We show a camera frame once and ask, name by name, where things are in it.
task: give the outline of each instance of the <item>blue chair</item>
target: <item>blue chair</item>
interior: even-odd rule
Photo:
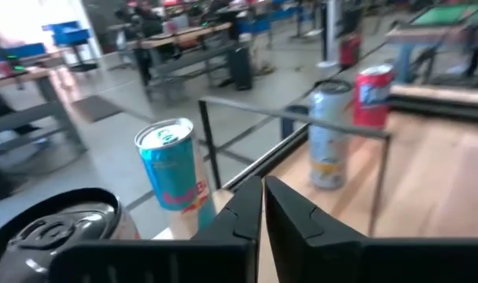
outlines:
[[[309,115],[309,108],[305,105],[290,105],[285,108],[286,112]],[[295,121],[293,119],[281,118],[281,139],[287,138],[295,131]]]

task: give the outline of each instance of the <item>wooden surface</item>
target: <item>wooden surface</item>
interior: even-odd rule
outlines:
[[[474,103],[478,105],[478,89],[403,84],[393,85],[391,93],[402,94],[410,97],[426,97],[447,101]]]
[[[386,34],[388,43],[427,43],[439,42],[458,44],[466,41],[463,26],[440,28],[394,28]]]
[[[42,77],[49,75],[49,70],[46,68],[31,67],[31,68],[27,68],[27,70],[28,70],[27,74],[20,75],[17,77],[19,81],[21,81],[22,83],[32,81],[35,79],[40,79]],[[17,81],[15,78],[0,79],[0,87],[8,86],[16,82]]]
[[[393,113],[394,134],[377,223],[378,237],[478,237],[478,125]],[[347,185],[315,188],[308,179],[307,144],[279,164],[278,176],[340,221],[365,233],[379,166],[379,141],[352,138]],[[215,193],[221,209],[232,197]],[[259,282],[278,282],[269,237],[262,223]],[[155,239],[171,239],[165,230]]]
[[[44,53],[36,56],[23,57],[20,59],[23,65],[43,64],[46,68],[55,68],[64,64],[64,59],[58,51]]]
[[[155,47],[173,43],[173,42],[185,42],[187,40],[195,39],[201,35],[207,35],[215,31],[222,31],[227,28],[230,28],[230,23],[219,24],[212,28],[211,27],[187,28],[187,29],[178,31],[178,35],[170,36],[168,38],[165,38],[168,35],[155,35],[151,37],[151,39],[154,39],[154,40],[150,40],[150,39],[143,40],[141,42],[141,48],[149,49],[149,48],[155,48]],[[138,43],[135,41],[129,42],[129,48],[139,48]]]

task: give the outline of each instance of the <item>black cylinder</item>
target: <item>black cylinder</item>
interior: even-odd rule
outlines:
[[[321,3],[321,55],[322,60],[328,60],[328,5]]]

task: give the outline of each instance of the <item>silver can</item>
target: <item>silver can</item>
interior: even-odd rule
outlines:
[[[0,283],[48,282],[55,256],[82,241],[139,240],[129,211],[105,189],[45,199],[0,229]]]
[[[339,79],[319,83],[311,94],[309,115],[334,123],[349,123],[352,86]],[[346,182],[347,135],[323,127],[309,127],[312,183],[323,189],[339,189]]]

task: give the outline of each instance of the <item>wall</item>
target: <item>wall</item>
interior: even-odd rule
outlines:
[[[5,47],[43,42],[49,51],[53,51],[51,33],[43,31],[42,26],[72,20],[90,29],[81,0],[0,0],[0,37]],[[90,42],[94,52],[101,56],[96,40]],[[84,59],[91,58],[87,48],[83,49],[82,55]],[[65,56],[69,63],[75,62],[69,52]]]
[[[89,29],[93,38],[90,43],[93,48],[93,52],[97,57],[102,56],[102,52],[97,44],[94,30],[91,28],[89,19],[85,9],[83,8],[81,0],[37,0],[39,2],[40,9],[42,10],[44,24],[58,24],[67,21],[77,20],[80,22],[82,28]],[[90,51],[86,46],[80,48],[80,54],[84,60],[92,58]],[[64,52],[66,61],[70,64],[75,63],[75,56],[71,51]]]

